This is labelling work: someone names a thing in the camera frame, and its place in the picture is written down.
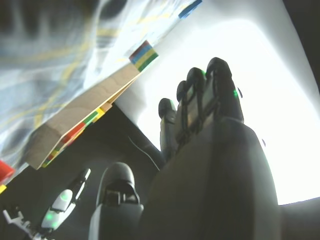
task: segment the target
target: plaid fabric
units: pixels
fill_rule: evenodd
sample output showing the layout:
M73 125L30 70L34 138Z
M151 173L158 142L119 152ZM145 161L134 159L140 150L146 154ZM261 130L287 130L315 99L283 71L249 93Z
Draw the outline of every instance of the plaid fabric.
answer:
M155 45L194 0L2 0L0 159L18 174L31 134Z

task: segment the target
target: cable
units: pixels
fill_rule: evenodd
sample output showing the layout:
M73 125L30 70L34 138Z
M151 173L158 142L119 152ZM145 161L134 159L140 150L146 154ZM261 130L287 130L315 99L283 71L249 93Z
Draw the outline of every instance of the cable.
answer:
M139 149L142 153L144 153L145 155L147 155L147 156L149 157L149 159L151 160L151 162L153 163L153 165L155 166L155 168L158 170L158 172L160 172L159 167L158 167L157 164L154 162L154 160L151 158L151 156L150 156L148 153L146 153L145 151L143 151L140 147L138 147L138 146L132 141L132 139L131 139L129 136L128 136L128 138L129 138L130 142L131 142L137 149Z

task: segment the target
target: wooden board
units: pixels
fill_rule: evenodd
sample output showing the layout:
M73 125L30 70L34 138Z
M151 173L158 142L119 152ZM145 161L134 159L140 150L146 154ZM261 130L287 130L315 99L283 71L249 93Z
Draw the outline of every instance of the wooden board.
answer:
M111 103L140 75L129 63L110 77L70 102L32 135L25 161L34 169L41 167L60 140L97 108L111 108Z

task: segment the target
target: blue object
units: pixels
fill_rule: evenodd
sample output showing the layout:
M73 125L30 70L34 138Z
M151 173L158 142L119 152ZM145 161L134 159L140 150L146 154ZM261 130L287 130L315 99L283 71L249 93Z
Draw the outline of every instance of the blue object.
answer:
M191 3L178 15L179 18L185 19L186 17L188 17L193 12L193 10L195 10L198 7L200 3L202 3L202 0L196 0L193 3Z

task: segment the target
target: green led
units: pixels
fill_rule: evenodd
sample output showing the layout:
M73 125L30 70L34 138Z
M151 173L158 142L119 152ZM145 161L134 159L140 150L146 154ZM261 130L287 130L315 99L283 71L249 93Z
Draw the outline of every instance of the green led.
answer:
M61 198L61 200L63 200L63 201L67 201L67 200L68 200L68 196L65 195L65 194L61 195L60 198Z
M51 225L51 227L54 229L54 228L56 228L58 226L58 222L56 221L56 222L54 222L54 223L52 223L52 225Z
M54 216L53 216L51 213L48 213L48 214L45 216L45 218L46 218L47 220L52 220L53 217L54 217Z
M237 90L233 90L233 96L234 96L235 98L237 98L237 97L238 97Z

